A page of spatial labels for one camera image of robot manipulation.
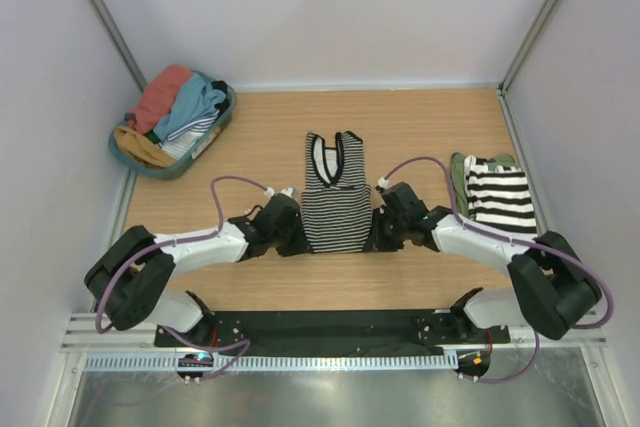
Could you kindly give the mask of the wide striped folded tank top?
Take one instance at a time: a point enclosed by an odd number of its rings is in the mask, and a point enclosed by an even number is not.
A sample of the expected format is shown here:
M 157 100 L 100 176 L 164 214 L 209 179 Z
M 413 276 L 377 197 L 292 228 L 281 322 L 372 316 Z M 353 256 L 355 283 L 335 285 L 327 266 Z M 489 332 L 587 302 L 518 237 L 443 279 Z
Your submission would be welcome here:
M 464 191 L 470 219 L 511 233 L 537 233 L 528 178 L 519 167 L 467 156 Z

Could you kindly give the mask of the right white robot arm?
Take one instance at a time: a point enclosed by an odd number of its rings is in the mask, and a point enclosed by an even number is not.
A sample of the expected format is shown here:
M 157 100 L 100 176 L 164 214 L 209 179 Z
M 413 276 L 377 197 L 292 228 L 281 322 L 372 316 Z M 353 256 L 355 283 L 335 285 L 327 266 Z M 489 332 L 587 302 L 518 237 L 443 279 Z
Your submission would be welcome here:
M 409 184 L 378 181 L 382 239 L 392 251 L 406 241 L 434 252 L 475 260 L 509 279 L 506 290 L 472 293 L 450 319 L 452 334 L 472 343 L 489 327 L 527 325 L 559 340 L 579 328 L 603 291 L 566 239 L 552 231 L 531 239 L 464 220 L 452 209 L 429 209 Z

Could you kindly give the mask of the coral red garment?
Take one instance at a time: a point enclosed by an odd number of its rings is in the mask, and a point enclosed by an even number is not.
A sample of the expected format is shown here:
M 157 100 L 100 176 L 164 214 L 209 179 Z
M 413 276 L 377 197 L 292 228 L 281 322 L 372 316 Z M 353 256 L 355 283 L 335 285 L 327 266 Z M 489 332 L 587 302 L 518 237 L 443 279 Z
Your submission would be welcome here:
M 127 125 L 135 131 L 147 134 L 166 116 L 181 87 L 193 76 L 193 72 L 180 64 L 166 67 L 143 90 L 137 105 L 126 113 Z

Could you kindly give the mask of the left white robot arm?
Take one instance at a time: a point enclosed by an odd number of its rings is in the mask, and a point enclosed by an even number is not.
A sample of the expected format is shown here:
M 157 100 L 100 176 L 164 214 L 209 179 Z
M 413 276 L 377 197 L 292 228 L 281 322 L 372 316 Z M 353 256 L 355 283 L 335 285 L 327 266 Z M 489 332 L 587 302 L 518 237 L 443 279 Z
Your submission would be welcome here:
M 300 206 L 286 189 L 254 216 L 230 218 L 213 230 L 153 235 L 134 226 L 89 269 L 84 284 L 113 328 L 125 331 L 150 321 L 199 347 L 212 334 L 208 309 L 191 294 L 170 291 L 170 279 L 260 257 L 300 225 Z

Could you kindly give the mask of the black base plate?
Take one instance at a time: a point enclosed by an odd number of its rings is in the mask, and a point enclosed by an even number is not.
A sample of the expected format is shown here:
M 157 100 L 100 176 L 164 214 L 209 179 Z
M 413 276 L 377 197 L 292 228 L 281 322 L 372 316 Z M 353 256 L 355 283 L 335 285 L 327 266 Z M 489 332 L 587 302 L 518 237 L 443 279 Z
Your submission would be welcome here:
M 308 341 L 333 346 L 355 346 L 363 340 L 383 345 L 435 346 L 507 344 L 511 340 L 505 326 L 480 328 L 459 310 L 433 309 L 218 311 L 206 314 L 181 336 L 207 347 L 222 347 L 247 338 L 253 347 L 280 342 L 288 348 Z

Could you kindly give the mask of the teal laundry basket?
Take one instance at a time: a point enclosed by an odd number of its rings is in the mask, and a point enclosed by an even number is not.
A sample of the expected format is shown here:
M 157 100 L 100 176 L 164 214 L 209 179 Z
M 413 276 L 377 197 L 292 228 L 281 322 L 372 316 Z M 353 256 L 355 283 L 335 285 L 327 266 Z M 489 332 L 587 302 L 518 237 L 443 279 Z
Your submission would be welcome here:
M 228 98 L 229 98 L 229 106 L 224 110 L 223 113 L 219 115 L 217 121 L 214 123 L 211 129 L 203 137 L 199 139 L 199 141 L 186 153 L 184 157 L 178 160 L 175 159 L 176 163 L 169 168 L 164 168 L 164 169 L 148 168 L 125 156 L 118 149 L 115 143 L 115 140 L 113 138 L 114 130 L 110 134 L 110 137 L 108 140 L 109 150 L 118 161 L 120 161 L 123 165 L 127 166 L 128 168 L 130 168 L 132 171 L 136 172 L 139 175 L 148 176 L 151 178 L 156 178 L 161 180 L 173 180 L 173 179 L 179 178 L 193 165 L 196 159 L 209 147 L 209 145 L 224 131 L 224 129 L 226 129 L 226 127 L 230 123 L 233 115 L 233 110 L 237 101 L 236 92 L 230 86 L 228 86 Z M 125 115 L 123 117 L 123 120 L 116 127 L 118 126 L 129 127 L 125 121 Z M 158 147 L 161 148 L 161 141 L 156 137 L 153 130 L 143 135 L 145 135 L 149 140 L 151 140 L 154 144 L 156 144 Z

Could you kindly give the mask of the olive green folded tank top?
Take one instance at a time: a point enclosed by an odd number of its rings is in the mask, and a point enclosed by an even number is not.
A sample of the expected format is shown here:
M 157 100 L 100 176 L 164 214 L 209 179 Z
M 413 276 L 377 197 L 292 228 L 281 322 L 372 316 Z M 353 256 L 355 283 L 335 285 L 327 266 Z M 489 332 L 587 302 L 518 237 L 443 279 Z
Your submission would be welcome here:
M 458 211 L 464 216 L 469 215 L 468 200 L 465 192 L 465 170 L 464 162 L 467 156 L 461 152 L 454 152 L 450 158 L 450 176 L 456 196 L 456 206 Z M 517 166 L 516 160 L 510 154 L 499 154 L 493 158 L 478 158 L 479 162 L 485 163 L 490 171 L 496 169 L 511 170 Z

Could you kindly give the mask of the mustard brown garment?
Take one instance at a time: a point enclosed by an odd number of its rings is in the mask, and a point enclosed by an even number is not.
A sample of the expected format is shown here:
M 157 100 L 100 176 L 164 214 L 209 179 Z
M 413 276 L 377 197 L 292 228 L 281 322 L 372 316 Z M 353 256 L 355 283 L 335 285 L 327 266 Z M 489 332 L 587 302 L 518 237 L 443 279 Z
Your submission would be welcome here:
M 131 160 L 153 169 L 173 166 L 176 160 L 166 154 L 145 135 L 127 126 L 118 126 L 113 131 L 118 149 Z

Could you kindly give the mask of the white striped garment in basket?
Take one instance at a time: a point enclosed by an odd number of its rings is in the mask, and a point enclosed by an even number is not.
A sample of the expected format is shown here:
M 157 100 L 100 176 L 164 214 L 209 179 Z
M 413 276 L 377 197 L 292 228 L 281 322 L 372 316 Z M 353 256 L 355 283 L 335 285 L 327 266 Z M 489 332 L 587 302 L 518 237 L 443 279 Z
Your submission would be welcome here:
M 217 121 L 218 116 L 201 117 L 171 133 L 161 142 L 161 150 L 173 159 L 180 159 L 203 137 Z

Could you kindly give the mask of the thin striped black tank top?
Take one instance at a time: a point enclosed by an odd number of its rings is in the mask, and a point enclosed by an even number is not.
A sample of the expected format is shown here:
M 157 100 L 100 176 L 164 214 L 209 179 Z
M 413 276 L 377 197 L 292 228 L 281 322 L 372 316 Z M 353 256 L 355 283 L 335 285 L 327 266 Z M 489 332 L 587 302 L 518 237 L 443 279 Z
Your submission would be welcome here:
M 306 135 L 304 235 L 314 254 L 363 252 L 373 219 L 364 142 L 351 131 L 337 132 L 333 141 L 328 145 L 317 133 Z

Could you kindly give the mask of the aluminium frame rail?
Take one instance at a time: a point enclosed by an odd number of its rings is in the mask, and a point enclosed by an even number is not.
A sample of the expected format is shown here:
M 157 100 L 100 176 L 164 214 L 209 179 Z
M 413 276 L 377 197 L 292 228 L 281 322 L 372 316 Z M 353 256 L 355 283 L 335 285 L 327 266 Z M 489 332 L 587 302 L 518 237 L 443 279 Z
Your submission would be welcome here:
M 453 348 L 481 345 L 491 340 L 495 347 L 509 344 L 533 346 L 533 329 L 524 325 L 475 327 L 462 312 L 449 310 L 381 311 L 222 311 L 214 313 L 214 345 L 226 346 L 251 339 L 253 352 L 286 350 L 285 357 L 318 355 L 346 357 L 358 348 L 395 350 L 394 346 Z M 62 351 L 146 350 L 181 344 L 154 323 L 139 324 L 127 331 L 99 334 L 94 315 L 73 314 L 62 340 Z M 572 329 L 561 340 L 540 335 L 541 346 L 574 346 L 579 343 L 606 344 L 601 329 Z

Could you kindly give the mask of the light blue garment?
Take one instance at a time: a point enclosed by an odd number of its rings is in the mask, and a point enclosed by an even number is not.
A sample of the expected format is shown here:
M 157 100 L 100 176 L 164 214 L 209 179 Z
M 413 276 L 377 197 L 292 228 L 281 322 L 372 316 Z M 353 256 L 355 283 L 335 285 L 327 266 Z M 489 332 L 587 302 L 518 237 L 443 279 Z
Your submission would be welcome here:
M 161 141 L 174 140 L 188 130 L 203 132 L 229 106 L 228 86 L 201 72 L 182 85 L 169 113 L 153 129 Z

